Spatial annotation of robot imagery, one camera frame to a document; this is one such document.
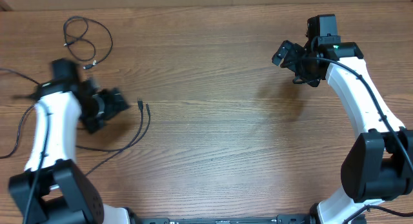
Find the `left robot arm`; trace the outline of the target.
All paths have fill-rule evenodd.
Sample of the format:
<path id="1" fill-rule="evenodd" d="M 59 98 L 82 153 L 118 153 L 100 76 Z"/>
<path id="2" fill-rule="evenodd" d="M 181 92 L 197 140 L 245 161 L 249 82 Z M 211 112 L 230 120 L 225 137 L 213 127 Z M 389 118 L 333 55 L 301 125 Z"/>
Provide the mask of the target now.
<path id="1" fill-rule="evenodd" d="M 128 109 L 127 102 L 117 88 L 98 90 L 93 79 L 80 80 L 71 60 L 51 66 L 52 80 L 32 94 L 37 112 L 32 153 L 25 171 L 8 184 L 24 223 L 138 223 L 128 208 L 104 204 L 76 165 L 78 123 L 93 134 Z"/>

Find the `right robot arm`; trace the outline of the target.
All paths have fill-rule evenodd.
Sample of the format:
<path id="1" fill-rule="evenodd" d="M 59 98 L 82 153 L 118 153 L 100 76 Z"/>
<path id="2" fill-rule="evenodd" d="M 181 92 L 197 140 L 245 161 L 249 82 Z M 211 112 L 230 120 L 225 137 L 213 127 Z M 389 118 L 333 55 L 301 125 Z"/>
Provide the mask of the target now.
<path id="1" fill-rule="evenodd" d="M 273 64 L 294 83 L 333 88 L 356 137 L 341 166 L 341 186 L 308 214 L 280 214 L 277 223 L 364 223 L 365 212 L 412 192 L 412 131 L 390 111 L 371 80 L 364 55 L 342 42 L 333 14 L 307 21 L 307 43 L 282 42 Z"/>

